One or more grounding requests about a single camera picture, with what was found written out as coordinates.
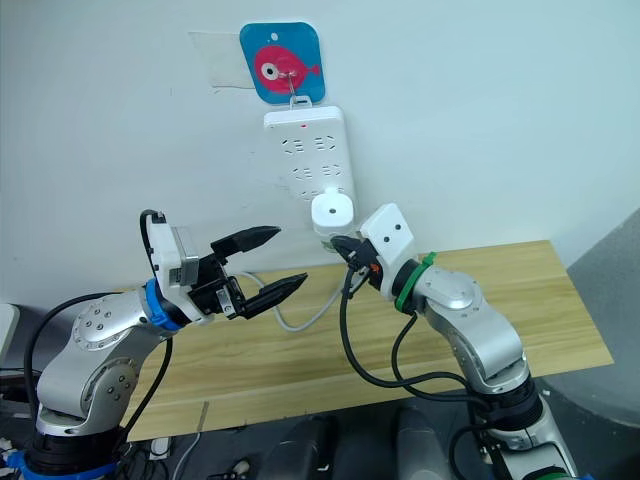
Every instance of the green ring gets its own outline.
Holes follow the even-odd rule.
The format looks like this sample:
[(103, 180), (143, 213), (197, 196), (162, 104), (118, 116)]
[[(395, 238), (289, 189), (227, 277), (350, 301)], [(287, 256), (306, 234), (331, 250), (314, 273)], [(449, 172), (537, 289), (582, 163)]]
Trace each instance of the green ring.
[(422, 259), (422, 263), (418, 265), (413, 272), (411, 272), (411, 275), (409, 275), (409, 279), (404, 284), (404, 287), (402, 287), (402, 291), (400, 292), (400, 295), (398, 295), (398, 298), (396, 298), (396, 303), (395, 303), (396, 310), (398, 310), (399, 312), (405, 313), (404, 304), (409, 298), (409, 294), (411, 293), (411, 290), (413, 290), (413, 287), (415, 286), (420, 276), (424, 273), (424, 271), (427, 268), (429, 268), (431, 265), (433, 265), (433, 261), (435, 260), (436, 255), (437, 255), (436, 252), (431, 252), (429, 255), (424, 257)]

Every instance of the wire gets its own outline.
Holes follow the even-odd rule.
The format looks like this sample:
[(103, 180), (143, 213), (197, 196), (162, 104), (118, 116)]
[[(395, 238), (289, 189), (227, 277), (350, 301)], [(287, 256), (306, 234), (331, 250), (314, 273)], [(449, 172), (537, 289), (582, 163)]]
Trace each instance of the wire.
[(185, 450), (185, 452), (182, 454), (182, 457), (180, 457), (180, 460), (178, 460), (178, 464), (176, 465), (176, 469), (173, 471), (173, 476), (171, 477), (171, 480), (177, 480), (178, 478), (182, 477), (182, 473), (180, 472), (180, 467), (184, 462), (187, 461), (187, 458), (189, 458), (191, 451), (196, 447), (196, 445), (200, 441), (201, 436), (202, 434), (200, 432), (196, 433), (196, 439), (193, 441), (191, 445), (189, 445), (189, 448)]
[(451, 442), (449, 443), (449, 465), (458, 480), (467, 480), (467, 477), (462, 474), (460, 468), (458, 468), (458, 464), (456, 463), (456, 446), (458, 445), (458, 442), (465, 433), (479, 432), (490, 428), (492, 428), (492, 425), (489, 423), (485, 423), (483, 425), (467, 425), (456, 430), (456, 433), (451, 437)]
[(40, 325), (38, 325), (38, 327), (31, 334), (31, 337), (27, 342), (27, 347), (25, 348), (25, 351), (24, 351), (24, 369), (23, 370), (24, 370), (24, 384), (25, 384), (25, 389), (27, 391), (27, 398), (29, 400), (29, 408), (31, 410), (31, 420), (33, 421), (34, 425), (36, 422), (36, 416), (38, 414), (38, 396), (36, 394), (36, 387), (35, 387), (36, 382), (33, 378), (33, 352), (36, 347), (36, 342), (38, 341), (38, 338), (42, 333), (42, 330), (44, 330), (44, 327), (47, 326), (47, 324), (53, 317), (58, 315), (63, 310), (66, 310), (67, 308), (72, 307), (73, 305), (77, 305), (78, 303), (86, 302), (88, 300), (96, 300), (98, 298), (104, 297), (105, 295), (111, 295), (114, 293), (118, 293), (118, 292), (92, 293), (90, 295), (83, 295), (81, 297), (76, 297), (76, 298), (72, 298), (71, 300), (67, 300), (66, 302), (58, 305), (53, 310), (49, 311), (40, 322)]
[(349, 288), (351, 286), (351, 279), (353, 278), (354, 273), (355, 270), (352, 268), (347, 270), (347, 275), (344, 279), (344, 288), (342, 290), (342, 300), (340, 301), (340, 337), (342, 338), (342, 346), (344, 347), (345, 354), (347, 355), (347, 360), (349, 360), (353, 369), (367, 382), (382, 388), (399, 388), (424, 382), (425, 380), (431, 380), (433, 377), (430, 373), (425, 373), (416, 377), (403, 378), (402, 380), (396, 381), (383, 380), (371, 375), (364, 369), (364, 367), (362, 367), (362, 365), (360, 365), (358, 359), (353, 353), (351, 341), (349, 340), (349, 331), (347, 329), (347, 303), (349, 302)]
[(164, 358), (162, 359), (162, 365), (160, 365), (160, 370), (158, 370), (156, 378), (151, 384), (151, 387), (149, 387), (149, 390), (147, 391), (146, 395), (138, 405), (138, 408), (136, 408), (135, 412), (133, 412), (133, 415), (131, 415), (131, 418), (127, 422), (127, 425), (124, 427), (121, 434), (121, 441), (126, 440), (127, 435), (129, 435), (129, 432), (131, 432), (131, 429), (138, 421), (138, 418), (140, 418), (140, 415), (142, 415), (142, 411), (149, 404), (149, 402), (151, 401), (151, 397), (153, 397), (154, 393), (156, 393), (156, 390), (158, 389), (158, 387), (160, 386), (160, 383), (162, 382), (162, 379), (164, 378), (164, 374), (167, 372), (167, 369), (169, 368), (172, 352), (173, 352), (173, 337), (169, 337), (165, 344)]
[[(241, 275), (243, 277), (250, 278), (251, 280), (256, 282), (260, 286), (260, 288), (264, 287), (264, 282), (262, 280), (260, 280), (258, 277), (256, 277), (253, 273), (238, 272), (235, 275)], [(340, 295), (340, 291), (341, 291), (341, 289), (340, 289), (340, 287), (338, 287), (336, 289), (336, 291), (331, 294), (331, 296), (329, 297), (329, 300), (327, 300), (327, 303), (324, 304), (324, 306), (320, 309), (320, 311), (318, 313), (316, 313), (313, 317), (311, 317), (310, 320), (308, 320), (307, 322), (303, 323), (302, 325), (298, 325), (296, 327), (294, 327), (292, 325), (289, 325), (285, 321), (285, 319), (282, 317), (282, 312), (280, 311), (280, 308), (277, 305), (272, 308), (273, 314), (276, 316), (276, 320), (278, 321), (280, 326), (284, 330), (286, 330), (287, 332), (291, 332), (291, 333), (301, 332), (301, 331), (306, 330), (307, 328), (309, 328), (314, 323), (316, 323), (316, 321), (320, 317), (322, 317), (325, 313), (327, 313), (327, 310), (329, 310), (331, 305), (333, 305), (333, 303), (338, 298), (338, 295)]]
[(156, 210), (143, 210), (140, 213), (140, 235), (142, 236), (142, 244), (144, 245), (144, 253), (149, 260), (149, 266), (151, 267), (151, 271), (153, 272), (153, 276), (156, 276), (156, 269), (153, 267), (153, 262), (151, 261), (151, 242), (149, 241), (149, 233), (147, 232), (147, 217), (160, 216), (160, 212)]
[[(411, 328), (415, 325), (417, 319), (418, 319), (418, 315), (414, 312), (413, 315), (411, 315), (411, 320), (409, 320), (409, 322), (404, 326), (402, 331), (396, 337), (396, 340), (393, 343), (393, 348), (391, 349), (391, 368), (393, 369), (393, 374), (395, 375), (397, 380), (403, 380), (402, 374), (400, 373), (400, 368), (398, 367), (398, 351), (400, 350), (400, 345), (402, 344), (402, 340), (404, 340), (407, 333), (409, 333), (409, 330), (411, 330)], [(455, 380), (456, 382), (459, 382), (467, 390), (469, 388), (469, 384), (464, 379), (464, 377), (456, 373), (429, 372), (425, 374), (425, 376), (427, 375), (429, 376), (428, 380), (436, 379), (436, 378), (450, 379), (450, 380)], [(487, 402), (473, 395), (457, 395), (457, 394), (451, 395), (451, 394), (442, 394), (442, 393), (441, 394), (429, 393), (429, 392), (424, 392), (422, 390), (414, 388), (410, 385), (404, 386), (404, 389), (409, 393), (412, 393), (416, 397), (423, 398), (425, 400), (432, 400), (435, 402), (469, 402), (469, 403), (476, 404), (485, 410), (489, 409), (489, 404)]]

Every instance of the black cable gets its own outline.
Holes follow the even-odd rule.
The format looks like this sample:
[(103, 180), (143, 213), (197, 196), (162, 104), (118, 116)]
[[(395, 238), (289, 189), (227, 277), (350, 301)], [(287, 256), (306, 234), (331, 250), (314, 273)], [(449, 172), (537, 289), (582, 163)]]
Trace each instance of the black cable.
[[(416, 320), (418, 319), (418, 315), (414, 312), (411, 315), (411, 320), (404, 326), (402, 331), (396, 337), (396, 341), (393, 342), (393, 348), (391, 349), (391, 368), (393, 369), (393, 374), (395, 375), (397, 380), (403, 380), (402, 374), (400, 373), (400, 369), (398, 367), (398, 352), (400, 350), (400, 345), (404, 340), (409, 330), (415, 325)], [(462, 384), (462, 386), (468, 390), (469, 384), (464, 379), (464, 377), (451, 372), (429, 372), (425, 374), (425, 376), (429, 376), (428, 380), (436, 379), (436, 378), (445, 378), (450, 380), (455, 380)], [(405, 385), (404, 389), (409, 393), (415, 395), (416, 397), (423, 398), (425, 400), (432, 400), (435, 402), (468, 402), (478, 405), (479, 407), (488, 410), (489, 404), (484, 400), (473, 396), (473, 395), (458, 395), (458, 394), (437, 394), (437, 393), (429, 393), (419, 390), (410, 385)]]
[(456, 446), (458, 445), (458, 442), (467, 432), (479, 432), (482, 430), (488, 430), (489, 428), (492, 428), (492, 426), (488, 423), (485, 423), (484, 425), (467, 425), (466, 427), (456, 430), (456, 433), (451, 437), (451, 442), (449, 443), (449, 465), (458, 480), (467, 480), (467, 477), (462, 474), (458, 468), (458, 464), (456, 463)]
[(151, 271), (153, 276), (156, 276), (156, 269), (153, 268), (153, 262), (151, 261), (151, 242), (149, 241), (149, 234), (147, 233), (147, 217), (159, 216), (160, 212), (156, 210), (143, 210), (140, 214), (140, 235), (142, 236), (142, 243), (144, 244), (144, 253), (149, 260)]
[(36, 416), (38, 414), (38, 396), (36, 394), (35, 380), (33, 378), (33, 352), (35, 350), (36, 342), (44, 330), (44, 327), (47, 326), (49, 321), (58, 315), (63, 310), (66, 310), (73, 305), (77, 305), (78, 303), (86, 302), (88, 300), (96, 300), (98, 298), (102, 298), (105, 295), (111, 295), (117, 292), (106, 292), (106, 293), (92, 293), (90, 295), (83, 295), (81, 297), (72, 298), (71, 300), (67, 300), (64, 303), (61, 303), (53, 310), (49, 311), (42, 321), (40, 325), (33, 331), (29, 341), (27, 343), (27, 347), (24, 351), (24, 384), (25, 389), (27, 391), (27, 398), (29, 399), (29, 407), (31, 410), (31, 420), (34, 425), (36, 422)]
[[(431, 380), (433, 378), (439, 378), (439, 377), (434, 377), (431, 373), (426, 373), (423, 375), (418, 375), (416, 377), (409, 377), (401, 380), (389, 381), (389, 380), (383, 380), (381, 378), (371, 375), (369, 372), (367, 372), (364, 369), (364, 367), (362, 367), (362, 365), (360, 365), (351, 347), (351, 341), (349, 340), (349, 331), (347, 329), (347, 304), (349, 302), (349, 288), (351, 286), (351, 279), (353, 278), (354, 273), (355, 273), (355, 270), (349, 267), (344, 279), (342, 299), (340, 300), (340, 336), (342, 338), (342, 346), (344, 347), (347, 360), (349, 360), (349, 363), (351, 364), (353, 369), (358, 373), (358, 375), (360, 375), (367, 382), (382, 388), (406, 387), (406, 386), (414, 385), (416, 383), (424, 382), (426, 380)], [(406, 331), (404, 331), (404, 335), (406, 335), (406, 333), (408, 332), (407, 327), (405, 327), (405, 329)], [(456, 398), (453, 395), (446, 395), (446, 396), (442, 395), (442, 397), (448, 398), (447, 400), (444, 400), (444, 401), (474, 401), (474, 402), (479, 401), (475, 397), (468, 397), (468, 396), (460, 396), (461, 398)]]
[(135, 412), (133, 412), (133, 415), (131, 415), (131, 418), (127, 422), (127, 425), (124, 427), (122, 431), (121, 441), (125, 441), (127, 439), (127, 435), (129, 435), (129, 432), (131, 432), (131, 429), (138, 421), (138, 418), (140, 418), (140, 415), (142, 415), (142, 411), (151, 401), (151, 397), (153, 397), (153, 395), (156, 393), (156, 390), (160, 386), (160, 382), (162, 382), (162, 379), (164, 378), (164, 374), (167, 372), (167, 368), (169, 368), (169, 362), (171, 361), (172, 352), (173, 338), (169, 337), (166, 341), (164, 358), (162, 360), (162, 365), (160, 365), (160, 370), (158, 370), (158, 374), (156, 375), (156, 379), (153, 381), (151, 387), (149, 388), (149, 391), (147, 391), (146, 395), (140, 402), (140, 405), (138, 405), (138, 408), (136, 408)]

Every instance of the power strip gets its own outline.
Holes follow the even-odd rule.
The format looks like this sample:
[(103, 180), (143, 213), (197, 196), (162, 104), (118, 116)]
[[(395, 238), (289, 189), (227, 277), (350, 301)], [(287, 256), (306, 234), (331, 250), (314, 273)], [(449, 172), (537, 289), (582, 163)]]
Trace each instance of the power strip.
[(340, 108), (305, 107), (264, 116), (271, 158), (286, 172), (291, 195), (303, 202), (327, 189), (356, 204), (344, 115)]

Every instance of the white plug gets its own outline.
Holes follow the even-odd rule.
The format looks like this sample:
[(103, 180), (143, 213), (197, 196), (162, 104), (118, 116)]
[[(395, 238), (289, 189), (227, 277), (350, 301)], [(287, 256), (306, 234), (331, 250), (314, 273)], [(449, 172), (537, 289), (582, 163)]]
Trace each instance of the white plug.
[(337, 188), (327, 188), (311, 202), (313, 229), (320, 235), (325, 247), (330, 248), (331, 237), (353, 232), (354, 217), (351, 198), (340, 193)]

